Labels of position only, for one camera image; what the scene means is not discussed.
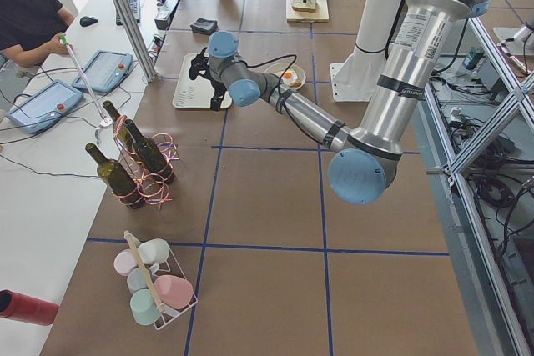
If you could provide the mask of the toasted bread slice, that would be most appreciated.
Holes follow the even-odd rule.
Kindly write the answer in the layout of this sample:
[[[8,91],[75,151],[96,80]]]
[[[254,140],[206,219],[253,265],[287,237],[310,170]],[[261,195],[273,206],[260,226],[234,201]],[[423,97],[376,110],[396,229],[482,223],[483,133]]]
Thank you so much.
[[[307,2],[303,2],[303,0],[292,0],[291,8],[296,12],[314,13],[317,8],[317,1],[307,0]]]

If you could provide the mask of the bread slice with fried egg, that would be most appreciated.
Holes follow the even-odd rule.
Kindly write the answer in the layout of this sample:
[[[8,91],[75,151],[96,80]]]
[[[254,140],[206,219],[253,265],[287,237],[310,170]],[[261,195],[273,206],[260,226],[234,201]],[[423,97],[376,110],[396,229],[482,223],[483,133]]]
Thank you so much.
[[[294,69],[282,72],[280,78],[282,83],[290,88],[300,88],[303,84],[299,74]]]

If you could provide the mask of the white plate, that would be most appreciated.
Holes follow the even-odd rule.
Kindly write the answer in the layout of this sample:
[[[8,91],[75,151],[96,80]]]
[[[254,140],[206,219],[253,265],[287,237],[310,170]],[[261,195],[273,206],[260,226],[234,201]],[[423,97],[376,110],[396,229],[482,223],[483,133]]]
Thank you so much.
[[[297,64],[275,63],[268,66],[264,72],[281,77],[282,83],[294,90],[302,88],[306,81],[305,71]]]

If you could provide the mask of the white bear tray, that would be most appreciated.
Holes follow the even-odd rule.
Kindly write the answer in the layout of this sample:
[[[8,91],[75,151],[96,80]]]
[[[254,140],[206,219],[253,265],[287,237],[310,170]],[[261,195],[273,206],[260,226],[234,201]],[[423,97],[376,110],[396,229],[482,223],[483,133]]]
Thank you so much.
[[[214,88],[208,79],[198,76],[195,80],[189,78],[191,61],[196,53],[188,53],[184,56],[182,68],[179,73],[172,105],[177,109],[205,109],[210,110],[211,98],[214,96]]]

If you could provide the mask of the wooden cutting board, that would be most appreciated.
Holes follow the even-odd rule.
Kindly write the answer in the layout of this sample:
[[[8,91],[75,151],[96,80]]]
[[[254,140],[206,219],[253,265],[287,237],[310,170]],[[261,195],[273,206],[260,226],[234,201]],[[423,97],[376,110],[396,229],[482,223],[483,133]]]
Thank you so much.
[[[288,22],[328,22],[330,20],[327,0],[286,0]]]

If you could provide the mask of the folded grey cloth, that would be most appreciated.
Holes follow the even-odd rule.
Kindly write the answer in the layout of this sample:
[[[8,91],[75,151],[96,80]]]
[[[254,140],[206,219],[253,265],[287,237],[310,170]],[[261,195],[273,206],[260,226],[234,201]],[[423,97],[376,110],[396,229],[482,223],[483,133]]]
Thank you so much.
[[[200,33],[209,36],[217,30],[218,22],[216,20],[198,18],[195,22],[190,24],[190,27],[194,33]]]

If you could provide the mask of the blue teach pendant far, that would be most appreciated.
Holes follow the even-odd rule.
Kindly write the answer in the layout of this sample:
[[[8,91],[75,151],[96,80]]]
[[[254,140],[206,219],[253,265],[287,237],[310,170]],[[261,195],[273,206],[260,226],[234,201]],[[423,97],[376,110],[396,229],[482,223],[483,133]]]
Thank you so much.
[[[130,53],[98,50],[83,68],[95,93],[107,94],[128,75],[134,57]]]

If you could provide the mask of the blue teach pendant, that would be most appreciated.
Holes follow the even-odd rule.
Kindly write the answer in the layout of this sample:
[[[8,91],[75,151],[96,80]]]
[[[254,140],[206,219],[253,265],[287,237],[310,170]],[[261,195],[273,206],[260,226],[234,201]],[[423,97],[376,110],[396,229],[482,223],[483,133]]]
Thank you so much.
[[[83,93],[54,80],[39,92],[14,106],[8,119],[24,132],[41,133],[51,128],[83,99]]]
[[[98,50],[83,68],[95,93],[107,94],[128,75],[134,57],[130,53]]]

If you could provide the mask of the black computer mouse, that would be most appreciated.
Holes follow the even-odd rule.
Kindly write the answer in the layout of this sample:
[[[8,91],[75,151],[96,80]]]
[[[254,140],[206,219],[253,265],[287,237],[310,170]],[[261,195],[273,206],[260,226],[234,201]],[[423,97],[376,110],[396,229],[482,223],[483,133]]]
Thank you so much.
[[[95,17],[92,17],[92,16],[82,16],[79,19],[79,24],[83,28],[86,28],[86,27],[89,27],[91,25],[94,25],[97,22],[98,22],[98,19],[95,18]]]

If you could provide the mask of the white cup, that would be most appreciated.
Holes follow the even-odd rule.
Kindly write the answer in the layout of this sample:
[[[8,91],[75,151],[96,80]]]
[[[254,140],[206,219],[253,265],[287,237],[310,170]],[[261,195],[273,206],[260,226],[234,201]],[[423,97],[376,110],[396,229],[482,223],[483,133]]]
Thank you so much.
[[[164,263],[170,254],[168,242],[162,238],[154,238],[138,246],[139,256],[144,264]]]

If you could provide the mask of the blue teach pendant near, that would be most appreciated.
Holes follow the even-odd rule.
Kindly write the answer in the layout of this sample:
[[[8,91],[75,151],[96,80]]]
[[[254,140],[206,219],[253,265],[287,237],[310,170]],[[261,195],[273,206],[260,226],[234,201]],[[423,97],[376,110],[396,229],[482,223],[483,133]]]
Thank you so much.
[[[54,80],[39,92],[14,106],[8,119],[24,132],[41,133],[51,128],[83,99],[83,93]]]

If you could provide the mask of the light pink cup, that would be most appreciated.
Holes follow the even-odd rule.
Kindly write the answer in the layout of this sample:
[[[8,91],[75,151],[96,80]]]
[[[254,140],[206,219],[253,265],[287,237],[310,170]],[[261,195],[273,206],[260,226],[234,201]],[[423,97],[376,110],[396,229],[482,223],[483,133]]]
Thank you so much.
[[[119,252],[113,261],[114,270],[123,277],[127,277],[137,267],[136,259],[130,249]]]

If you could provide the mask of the pale blue cup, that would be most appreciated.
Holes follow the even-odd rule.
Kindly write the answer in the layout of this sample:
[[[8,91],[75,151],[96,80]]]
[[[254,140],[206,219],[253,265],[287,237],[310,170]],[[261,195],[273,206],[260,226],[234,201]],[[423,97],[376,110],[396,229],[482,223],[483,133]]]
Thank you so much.
[[[127,276],[127,286],[131,294],[136,293],[141,289],[146,289],[148,285],[145,282],[143,273],[139,268],[134,268]]]

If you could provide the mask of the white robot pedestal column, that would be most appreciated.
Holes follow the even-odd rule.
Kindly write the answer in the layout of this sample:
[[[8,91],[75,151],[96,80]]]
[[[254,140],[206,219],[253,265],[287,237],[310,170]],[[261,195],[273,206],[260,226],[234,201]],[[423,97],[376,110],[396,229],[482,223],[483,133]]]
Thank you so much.
[[[343,63],[330,65],[336,102],[367,102],[382,74],[386,51],[401,15],[403,0],[365,0],[353,52]]]

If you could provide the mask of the aluminium frame post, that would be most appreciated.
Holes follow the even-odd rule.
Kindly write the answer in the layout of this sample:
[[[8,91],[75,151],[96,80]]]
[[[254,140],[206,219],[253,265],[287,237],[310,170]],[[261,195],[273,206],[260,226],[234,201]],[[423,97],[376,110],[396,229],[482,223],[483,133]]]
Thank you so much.
[[[124,30],[128,36],[130,45],[137,56],[139,65],[144,73],[148,83],[157,81],[159,74],[154,68],[152,58],[149,56],[149,51],[145,46],[145,42],[137,22],[130,11],[126,0],[113,0],[113,4],[118,10],[118,14],[123,23]]]

